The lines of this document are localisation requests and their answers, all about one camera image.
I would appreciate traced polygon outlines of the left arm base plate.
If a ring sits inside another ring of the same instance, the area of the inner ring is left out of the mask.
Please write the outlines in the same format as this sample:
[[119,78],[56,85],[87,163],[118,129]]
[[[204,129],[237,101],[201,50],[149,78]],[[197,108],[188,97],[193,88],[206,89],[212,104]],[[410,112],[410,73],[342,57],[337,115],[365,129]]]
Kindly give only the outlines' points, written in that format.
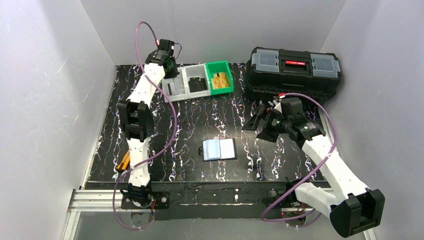
[[152,192],[149,194],[148,200],[145,203],[138,202],[137,199],[122,197],[121,206],[122,209],[153,209],[153,210],[165,210],[170,207],[170,193],[167,191]]

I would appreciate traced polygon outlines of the tan credit card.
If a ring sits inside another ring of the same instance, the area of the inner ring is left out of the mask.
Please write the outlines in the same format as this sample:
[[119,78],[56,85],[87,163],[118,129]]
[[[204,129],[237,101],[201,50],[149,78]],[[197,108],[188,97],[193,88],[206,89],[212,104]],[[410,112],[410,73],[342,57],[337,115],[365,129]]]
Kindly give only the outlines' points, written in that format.
[[212,83],[212,88],[214,90],[221,88],[221,83],[220,83],[220,80],[219,80],[218,73],[215,73],[213,75],[213,77],[211,78],[211,83]]

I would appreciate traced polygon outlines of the silver card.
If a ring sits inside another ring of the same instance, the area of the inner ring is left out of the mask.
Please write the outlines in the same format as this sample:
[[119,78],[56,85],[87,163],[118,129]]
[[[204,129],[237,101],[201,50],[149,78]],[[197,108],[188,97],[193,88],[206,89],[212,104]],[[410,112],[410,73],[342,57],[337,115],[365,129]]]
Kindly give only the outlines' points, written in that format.
[[168,94],[170,96],[177,96],[180,94],[180,89],[179,86],[177,85],[177,83],[175,81],[170,81],[166,84],[167,89],[168,89]]

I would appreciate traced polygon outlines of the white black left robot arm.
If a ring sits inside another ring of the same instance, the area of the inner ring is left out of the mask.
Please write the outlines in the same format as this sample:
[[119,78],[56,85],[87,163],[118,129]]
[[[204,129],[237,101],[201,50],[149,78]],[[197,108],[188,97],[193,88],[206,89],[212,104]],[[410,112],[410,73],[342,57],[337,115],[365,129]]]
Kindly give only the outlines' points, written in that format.
[[133,92],[126,100],[120,101],[117,107],[121,130],[129,148],[126,155],[129,160],[126,171],[129,174],[128,186],[121,193],[142,205],[152,198],[148,190],[148,145],[155,123],[150,104],[161,81],[178,75],[174,58],[175,42],[160,39],[156,44],[157,49],[148,55],[143,66],[144,72]]

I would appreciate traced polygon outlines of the gold card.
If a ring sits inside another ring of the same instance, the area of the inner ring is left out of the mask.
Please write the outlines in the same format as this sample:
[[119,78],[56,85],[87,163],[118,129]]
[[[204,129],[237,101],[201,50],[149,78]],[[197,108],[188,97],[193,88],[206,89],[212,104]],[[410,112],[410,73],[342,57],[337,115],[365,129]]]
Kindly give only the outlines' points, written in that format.
[[218,78],[219,78],[219,81],[220,81],[221,88],[228,88],[229,82],[228,82],[226,73],[225,72],[219,72],[217,75],[218,75]]

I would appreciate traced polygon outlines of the black card holder wallet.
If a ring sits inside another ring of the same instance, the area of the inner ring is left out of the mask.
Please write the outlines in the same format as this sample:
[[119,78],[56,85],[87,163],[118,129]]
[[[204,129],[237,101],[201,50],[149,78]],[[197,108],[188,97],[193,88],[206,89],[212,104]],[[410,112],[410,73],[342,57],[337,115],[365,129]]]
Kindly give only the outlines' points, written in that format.
[[236,160],[238,158],[236,139],[207,139],[203,140],[198,149],[204,162]]

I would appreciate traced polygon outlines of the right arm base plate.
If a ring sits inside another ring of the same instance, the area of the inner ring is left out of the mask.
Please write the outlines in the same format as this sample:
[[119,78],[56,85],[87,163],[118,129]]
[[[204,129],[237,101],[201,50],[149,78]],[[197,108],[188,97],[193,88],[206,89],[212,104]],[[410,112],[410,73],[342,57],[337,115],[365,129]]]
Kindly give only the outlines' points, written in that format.
[[[271,190],[266,193],[266,196],[262,199],[262,202],[269,207],[272,203],[277,201],[285,192],[284,191],[276,191]],[[297,212],[304,210],[306,208],[311,208],[308,204],[301,202],[297,199],[295,192],[293,191],[288,196],[286,196],[283,200],[276,204],[273,207],[274,209],[283,209],[283,208],[295,208]]]

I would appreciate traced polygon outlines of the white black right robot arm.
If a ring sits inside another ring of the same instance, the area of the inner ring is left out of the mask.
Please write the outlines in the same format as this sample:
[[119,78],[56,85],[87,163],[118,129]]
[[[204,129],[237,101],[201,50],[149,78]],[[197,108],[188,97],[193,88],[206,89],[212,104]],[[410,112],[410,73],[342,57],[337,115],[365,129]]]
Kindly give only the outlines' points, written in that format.
[[274,107],[261,104],[242,128],[255,131],[260,122],[263,127],[258,139],[276,142],[280,135],[288,135],[332,188],[332,193],[328,193],[311,183],[308,176],[288,182],[284,193],[270,198],[268,210],[294,202],[305,204],[329,218],[344,238],[381,224],[384,194],[379,189],[370,189],[350,170],[336,151],[337,141],[327,137],[319,122],[307,118],[299,98],[280,97]]

